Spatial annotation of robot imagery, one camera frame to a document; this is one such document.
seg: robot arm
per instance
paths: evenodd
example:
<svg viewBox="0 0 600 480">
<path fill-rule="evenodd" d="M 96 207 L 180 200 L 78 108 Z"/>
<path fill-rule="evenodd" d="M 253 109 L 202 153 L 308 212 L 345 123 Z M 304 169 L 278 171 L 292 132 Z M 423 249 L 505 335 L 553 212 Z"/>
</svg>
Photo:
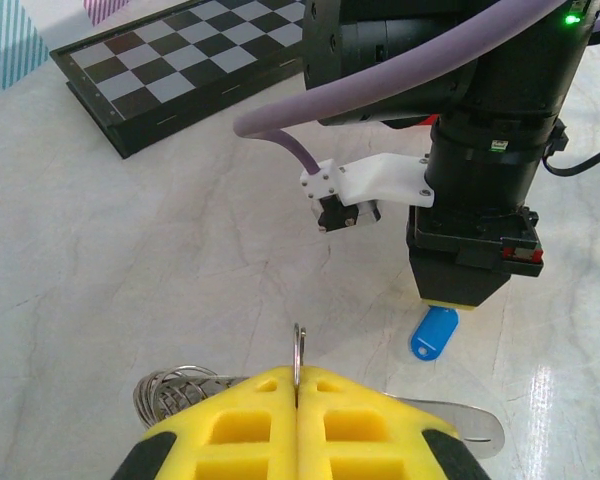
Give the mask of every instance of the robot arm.
<svg viewBox="0 0 600 480">
<path fill-rule="evenodd" d="M 344 108 L 342 103 L 329 109 L 325 100 L 324 106 L 318 105 L 318 118 L 325 126 L 373 121 L 400 128 L 437 114 L 431 151 L 422 158 L 387 154 L 351 165 L 314 164 L 301 184 L 317 207 L 323 232 L 377 221 L 379 201 L 408 205 L 410 263 L 421 297 L 432 305 L 476 307 L 512 275 L 537 277 L 543 268 L 543 248 L 535 231 L 539 217 L 525 201 L 540 163 L 566 148 L 559 114 L 591 40 L 600 0 L 540 2 L 533 21 L 494 48 L 481 45 L 497 34 L 496 23 L 505 29 L 531 18 L 533 2 L 516 2 L 518 10 L 529 9 L 525 17 L 492 16 L 490 30 L 484 23 L 484 30 L 466 29 L 486 11 L 503 15 L 507 3 L 307 3 L 303 41 L 308 93 L 333 91 L 337 85 L 347 88 L 396 57 L 414 53 L 412 59 L 420 60 L 411 63 L 407 73 L 394 70 L 393 77 L 383 77 L 391 85 L 386 89 L 399 85 L 401 73 L 427 78 L 414 81 L 413 88 L 394 88 L 392 94 L 370 101 L 375 92 L 358 89 L 356 93 L 368 100 L 361 101 L 363 106 Z M 539 8 L 546 9 L 540 16 Z M 449 33 L 462 27 L 464 36 L 451 41 Z M 462 56 L 464 52 L 454 47 L 461 50 L 467 35 L 473 35 L 473 48 L 484 47 L 482 53 L 432 74 L 434 61 L 451 63 Z M 436 58 L 415 55 L 425 51 L 422 45 L 438 42 L 439 47 L 441 39 L 448 42 L 446 51 L 438 48 L 432 54 Z M 371 75 L 365 80 L 368 85 L 374 81 Z M 313 120 L 307 113 L 312 107 L 300 108 L 306 114 L 303 121 Z M 266 107 L 259 113 L 267 117 L 262 125 L 275 117 Z M 269 121 L 272 128 L 301 122 L 281 123 Z M 249 136 L 245 125 L 239 120 L 236 133 Z"/>
</svg>

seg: black cylinder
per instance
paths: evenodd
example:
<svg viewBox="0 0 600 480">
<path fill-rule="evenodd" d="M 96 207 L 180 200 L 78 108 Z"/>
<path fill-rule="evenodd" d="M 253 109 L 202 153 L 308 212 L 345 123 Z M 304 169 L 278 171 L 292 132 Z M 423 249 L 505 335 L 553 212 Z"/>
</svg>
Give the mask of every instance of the black cylinder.
<svg viewBox="0 0 600 480">
<path fill-rule="evenodd" d="M 600 0 L 582 3 L 570 23 L 574 5 L 481 57 L 463 100 L 440 115 L 426 173 L 437 205 L 523 206 L 600 11 Z"/>
</svg>

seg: yellow gripper pad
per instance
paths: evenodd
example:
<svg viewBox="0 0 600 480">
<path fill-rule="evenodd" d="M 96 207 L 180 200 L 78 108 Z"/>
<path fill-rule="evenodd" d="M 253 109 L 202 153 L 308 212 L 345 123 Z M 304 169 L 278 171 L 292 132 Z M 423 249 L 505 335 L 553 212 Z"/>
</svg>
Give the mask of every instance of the yellow gripper pad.
<svg viewBox="0 0 600 480">
<path fill-rule="evenodd" d="M 293 370 L 281 367 L 153 426 L 113 480 L 488 480 L 458 438 L 441 419 L 315 367 L 302 367 L 296 407 Z"/>
</svg>

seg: green led light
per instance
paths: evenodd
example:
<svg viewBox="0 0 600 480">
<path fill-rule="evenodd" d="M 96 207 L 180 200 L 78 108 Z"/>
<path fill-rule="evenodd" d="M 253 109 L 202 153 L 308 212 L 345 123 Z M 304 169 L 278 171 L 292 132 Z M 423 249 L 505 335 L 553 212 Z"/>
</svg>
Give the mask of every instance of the green led light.
<svg viewBox="0 0 600 480">
<path fill-rule="evenodd" d="M 569 15 L 567 18 L 564 19 L 564 23 L 566 23 L 567 25 L 573 25 L 575 23 L 580 23 L 581 21 L 582 19 L 577 15 Z"/>
</svg>

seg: blue key tag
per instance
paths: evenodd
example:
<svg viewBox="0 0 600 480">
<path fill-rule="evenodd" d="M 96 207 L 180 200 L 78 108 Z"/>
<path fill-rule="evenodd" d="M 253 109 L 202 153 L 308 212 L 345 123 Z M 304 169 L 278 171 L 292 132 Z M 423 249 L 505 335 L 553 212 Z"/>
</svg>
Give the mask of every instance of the blue key tag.
<svg viewBox="0 0 600 480">
<path fill-rule="evenodd" d="M 458 312 L 452 308 L 431 307 L 411 337 L 411 351 L 420 360 L 436 360 L 458 327 Z"/>
</svg>

